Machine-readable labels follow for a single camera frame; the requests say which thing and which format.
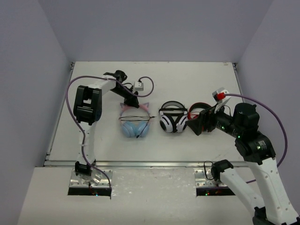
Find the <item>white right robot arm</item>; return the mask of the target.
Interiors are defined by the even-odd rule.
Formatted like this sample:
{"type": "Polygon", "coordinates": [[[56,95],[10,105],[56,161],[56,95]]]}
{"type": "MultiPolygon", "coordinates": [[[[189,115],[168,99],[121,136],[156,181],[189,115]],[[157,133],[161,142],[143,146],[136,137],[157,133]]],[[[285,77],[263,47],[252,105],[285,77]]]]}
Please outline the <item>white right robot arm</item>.
{"type": "Polygon", "coordinates": [[[292,206],[279,175],[270,139],[258,131],[256,106],[239,103],[233,116],[215,107],[202,110],[186,125],[196,135],[217,128],[235,138],[235,147],[255,177],[258,195],[224,159],[212,164],[214,181],[222,182],[238,197],[252,216],[254,225],[298,225],[300,216],[292,206]]]}

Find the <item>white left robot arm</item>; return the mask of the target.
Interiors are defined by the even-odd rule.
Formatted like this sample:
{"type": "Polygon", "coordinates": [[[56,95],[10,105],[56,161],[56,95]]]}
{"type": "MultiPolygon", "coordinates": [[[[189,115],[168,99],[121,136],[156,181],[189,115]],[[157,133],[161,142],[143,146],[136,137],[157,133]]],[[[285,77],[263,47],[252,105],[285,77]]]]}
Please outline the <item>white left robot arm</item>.
{"type": "Polygon", "coordinates": [[[94,173],[101,174],[111,181],[108,175],[96,168],[94,154],[94,135],[97,122],[102,115],[102,97],[108,92],[113,92],[124,98],[125,106],[139,108],[137,98],[138,92],[133,92],[133,88],[127,88],[123,82],[127,79],[125,72],[116,70],[114,73],[106,72],[100,77],[99,84],[80,85],[77,87],[73,108],[73,119],[80,131],[80,153],[75,163],[76,175],[92,178],[94,173]]]}

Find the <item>pink and blue cat-ear headphones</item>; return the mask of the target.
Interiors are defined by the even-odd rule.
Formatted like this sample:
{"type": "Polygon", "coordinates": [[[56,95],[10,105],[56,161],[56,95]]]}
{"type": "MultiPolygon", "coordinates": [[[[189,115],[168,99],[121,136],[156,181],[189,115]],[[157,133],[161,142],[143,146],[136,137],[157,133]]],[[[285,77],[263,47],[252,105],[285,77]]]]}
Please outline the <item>pink and blue cat-ear headphones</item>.
{"type": "Polygon", "coordinates": [[[149,111],[149,102],[139,104],[139,108],[130,107],[120,103],[120,115],[119,115],[119,123],[122,128],[122,132],[126,137],[130,138],[139,138],[145,137],[148,134],[151,121],[153,117],[149,111]],[[125,111],[128,110],[142,110],[147,115],[145,116],[134,116],[134,115],[123,115],[125,111]]]}

